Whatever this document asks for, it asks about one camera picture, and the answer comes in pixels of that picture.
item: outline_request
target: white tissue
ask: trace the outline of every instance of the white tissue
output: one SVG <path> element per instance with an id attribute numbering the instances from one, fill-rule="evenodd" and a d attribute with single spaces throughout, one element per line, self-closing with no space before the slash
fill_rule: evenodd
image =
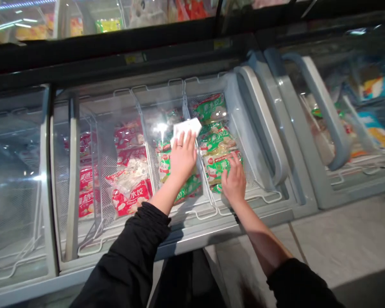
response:
<path id="1" fill-rule="evenodd" d="M 191 134 L 195 133 L 195 136 L 197 137 L 200 134 L 201 127 L 201 123 L 197 118 L 192 118 L 191 120 L 186 120 L 184 122 L 174 124 L 174 136 L 170 140 L 171 148 L 174 145 L 175 138 L 179 139 L 182 132 L 184 132 L 185 142 L 189 130 L 191 130 Z"/>

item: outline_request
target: hand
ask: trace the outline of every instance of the hand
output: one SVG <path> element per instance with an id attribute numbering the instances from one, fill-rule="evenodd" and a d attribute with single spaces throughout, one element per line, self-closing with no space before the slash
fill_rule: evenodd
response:
<path id="1" fill-rule="evenodd" d="M 191 130 L 187 133 L 184 142 L 184 132 L 181 133 L 179 139 L 175 139 L 174 146 L 170 154 L 171 174 L 181 185 L 184 185 L 191 176 L 191 172 L 197 161 L 197 151 L 195 150 L 195 133 L 191 134 Z"/>
<path id="2" fill-rule="evenodd" d="M 232 157 L 228 157 L 230 163 L 230 172 L 227 170 L 221 175 L 222 192 L 230 202 L 231 206 L 234 207 L 237 204 L 245 201 L 245 187 L 246 180 L 244 174 L 244 168 L 238 159 L 235 152 L 231 153 Z"/>

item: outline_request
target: freezer lid handle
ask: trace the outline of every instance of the freezer lid handle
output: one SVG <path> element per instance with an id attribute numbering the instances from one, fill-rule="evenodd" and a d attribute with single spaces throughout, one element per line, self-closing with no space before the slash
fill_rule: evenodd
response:
<path id="1" fill-rule="evenodd" d="M 78 204 L 80 193 L 80 106 L 75 93 L 68 100 L 70 118 L 70 182 L 68 191 L 65 261 L 78 258 Z"/>
<path id="2" fill-rule="evenodd" d="M 335 145 L 335 156 L 332 162 L 329 163 L 328 168 L 332 171 L 341 168 L 351 157 L 351 142 L 317 67 L 311 57 L 301 56 L 299 53 L 286 53 L 282 58 L 295 62 L 299 67 L 323 118 L 326 120 L 328 131 Z"/>
<path id="3" fill-rule="evenodd" d="M 264 94 L 262 93 L 260 84 L 258 83 L 257 76 L 252 68 L 247 65 L 237 66 L 234 68 L 234 72 L 236 74 L 240 74 L 244 78 L 252 100 L 260 107 L 261 114 L 259 114 L 259 116 L 261 118 L 261 124 L 267 137 L 268 145 L 271 149 L 275 165 L 275 173 L 272 178 L 272 182 L 276 186 L 280 185 L 288 176 L 288 160 Z"/>

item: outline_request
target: black sleeve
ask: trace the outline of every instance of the black sleeve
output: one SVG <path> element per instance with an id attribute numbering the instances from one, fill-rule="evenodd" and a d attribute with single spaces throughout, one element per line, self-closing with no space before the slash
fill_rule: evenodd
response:
<path id="1" fill-rule="evenodd" d="M 297 259 L 289 259 L 282 264 L 267 283 L 277 299 L 277 308 L 344 307 L 326 282 Z"/>
<path id="2" fill-rule="evenodd" d="M 101 257 L 71 307 L 146 307 L 158 246 L 170 234 L 170 218 L 143 202 Z"/>

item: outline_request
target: price tag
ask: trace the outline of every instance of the price tag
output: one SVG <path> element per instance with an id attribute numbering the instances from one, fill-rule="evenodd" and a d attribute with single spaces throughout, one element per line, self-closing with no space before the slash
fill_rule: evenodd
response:
<path id="1" fill-rule="evenodd" d="M 231 46 L 231 40 L 229 38 L 214 40 L 214 50 L 229 48 Z"/>
<path id="2" fill-rule="evenodd" d="M 127 65 L 144 62 L 144 55 L 142 53 L 130 53 L 125 55 L 125 62 Z"/>

